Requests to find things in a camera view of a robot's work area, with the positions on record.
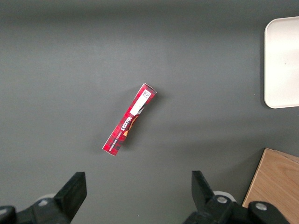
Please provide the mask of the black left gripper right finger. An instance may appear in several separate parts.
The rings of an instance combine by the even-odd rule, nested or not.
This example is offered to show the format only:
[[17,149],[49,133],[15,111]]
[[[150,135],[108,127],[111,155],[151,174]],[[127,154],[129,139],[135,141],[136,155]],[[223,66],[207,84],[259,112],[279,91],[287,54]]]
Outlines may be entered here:
[[223,194],[216,195],[201,171],[192,171],[192,198],[196,212],[185,224],[287,224],[285,216],[272,204],[253,201],[247,208]]

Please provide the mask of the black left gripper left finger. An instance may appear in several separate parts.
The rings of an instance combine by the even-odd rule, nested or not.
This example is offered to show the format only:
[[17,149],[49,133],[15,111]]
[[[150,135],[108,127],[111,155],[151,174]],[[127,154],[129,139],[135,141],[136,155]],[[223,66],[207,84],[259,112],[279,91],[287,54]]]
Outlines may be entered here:
[[76,172],[53,196],[37,200],[17,212],[11,205],[0,207],[2,224],[70,224],[87,196],[85,172]]

